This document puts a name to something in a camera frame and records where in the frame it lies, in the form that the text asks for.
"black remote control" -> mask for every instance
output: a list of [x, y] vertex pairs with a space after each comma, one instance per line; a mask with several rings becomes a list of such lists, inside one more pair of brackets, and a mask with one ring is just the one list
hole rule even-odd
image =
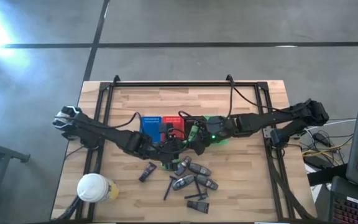
[[201, 174], [205, 176], [210, 176], [212, 174], [212, 172], [207, 167], [203, 167], [195, 163], [190, 164], [189, 170], [195, 174]]
[[191, 158], [186, 156], [186, 158], [181, 163], [179, 163], [178, 169], [175, 171], [175, 174], [176, 175], [182, 175], [182, 173], [184, 173], [186, 171], [186, 169], [189, 166], [190, 162], [191, 162]]
[[196, 178], [197, 183], [201, 184], [202, 186], [211, 189], [211, 190], [217, 190], [218, 189], [218, 185], [211, 179], [209, 179], [208, 177], [204, 176], [204, 175], [197, 175]]
[[193, 175], [186, 175], [184, 178], [177, 180], [172, 185], [173, 190], [180, 190], [187, 185], [191, 184], [194, 181], [195, 177]]

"concrete floor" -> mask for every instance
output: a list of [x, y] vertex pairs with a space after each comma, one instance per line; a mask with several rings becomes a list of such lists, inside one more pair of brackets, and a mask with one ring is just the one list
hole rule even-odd
[[[0, 43], [92, 43], [103, 1], [0, 0]], [[358, 41], [358, 0], [111, 0], [100, 40], [335, 41]], [[0, 145], [31, 154], [28, 164], [9, 165], [0, 223], [49, 219], [67, 146], [52, 119], [78, 101], [89, 55], [90, 49], [0, 49]], [[290, 103], [321, 101], [332, 118], [357, 114], [358, 47], [99, 49], [90, 80], [116, 74], [222, 80], [228, 73], [238, 80], [284, 80]], [[342, 135], [353, 128], [324, 130]]]

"wooden table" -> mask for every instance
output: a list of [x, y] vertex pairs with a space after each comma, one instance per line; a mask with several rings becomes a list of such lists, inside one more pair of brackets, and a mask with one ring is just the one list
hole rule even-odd
[[[288, 106], [287, 93], [281, 80], [267, 81], [274, 107]], [[84, 82], [78, 106], [93, 118], [100, 82]], [[254, 89], [239, 87], [241, 93], [256, 102]], [[179, 110], [192, 115], [227, 114], [228, 87], [125, 87], [114, 88], [109, 125], [125, 123], [135, 111], [144, 116], [177, 116]], [[258, 113], [257, 107], [233, 93], [235, 113]], [[104, 108], [101, 110], [103, 120]], [[135, 119], [125, 129], [139, 130]], [[78, 148], [71, 142], [67, 153]], [[201, 156], [189, 150], [180, 155], [212, 170], [211, 178], [219, 184], [209, 191], [209, 214], [186, 208], [185, 195], [196, 194], [195, 184], [177, 192], [163, 195], [171, 172], [156, 170], [145, 183], [138, 181], [149, 161], [123, 153], [114, 143], [104, 148], [101, 174], [114, 180], [120, 189], [117, 200], [96, 205], [95, 222], [252, 222], [277, 219], [262, 133], [249, 138], [229, 139], [225, 145], [210, 146]], [[52, 218], [59, 216], [76, 195], [76, 185], [82, 177], [86, 150], [72, 154], [64, 163]], [[312, 215], [316, 216], [313, 199], [298, 147], [285, 149], [285, 167], [291, 191]], [[285, 200], [281, 194], [283, 210]]]

